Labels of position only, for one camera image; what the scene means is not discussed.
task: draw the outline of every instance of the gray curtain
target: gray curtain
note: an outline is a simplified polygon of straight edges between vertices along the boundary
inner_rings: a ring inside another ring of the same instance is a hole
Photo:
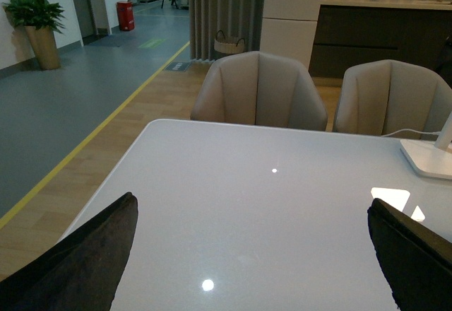
[[[245,39],[245,51],[259,50],[263,0],[189,0],[192,59],[218,57],[213,43],[219,30]]]

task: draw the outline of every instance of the chair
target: chair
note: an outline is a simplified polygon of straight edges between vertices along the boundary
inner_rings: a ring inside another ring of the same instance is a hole
[[[345,72],[333,131],[374,136],[399,129],[441,131],[451,110],[452,90],[438,74],[401,61],[375,61]],[[396,136],[435,138],[406,131]]]
[[[110,310],[137,218],[136,197],[128,192],[1,281],[0,310]]]
[[[452,310],[452,244],[380,199],[368,224],[400,310]]]
[[[327,118],[306,68],[262,52],[215,61],[191,111],[192,120],[318,131]]]

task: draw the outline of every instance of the white lamp base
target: white lamp base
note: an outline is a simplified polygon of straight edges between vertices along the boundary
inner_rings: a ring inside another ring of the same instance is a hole
[[[419,175],[452,180],[452,148],[446,151],[433,143],[419,140],[400,140],[403,154]]]

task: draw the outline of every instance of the cable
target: cable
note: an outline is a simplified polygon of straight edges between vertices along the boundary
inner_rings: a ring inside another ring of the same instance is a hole
[[[416,131],[415,129],[399,129],[398,131],[392,132],[390,134],[384,134],[382,136],[392,136],[394,134],[397,134],[398,132],[403,132],[403,131],[410,131],[410,132],[415,132],[415,133],[419,133],[419,134],[430,134],[431,136],[438,136],[441,132],[422,132],[422,131]]]

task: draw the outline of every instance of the white cabinet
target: white cabinet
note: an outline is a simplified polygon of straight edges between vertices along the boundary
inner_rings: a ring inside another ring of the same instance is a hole
[[[261,51],[299,60],[308,68],[316,27],[316,21],[264,18]]]
[[[263,17],[292,20],[312,20],[319,18],[321,0],[264,0]]]
[[[309,68],[321,0],[264,0],[261,51]]]

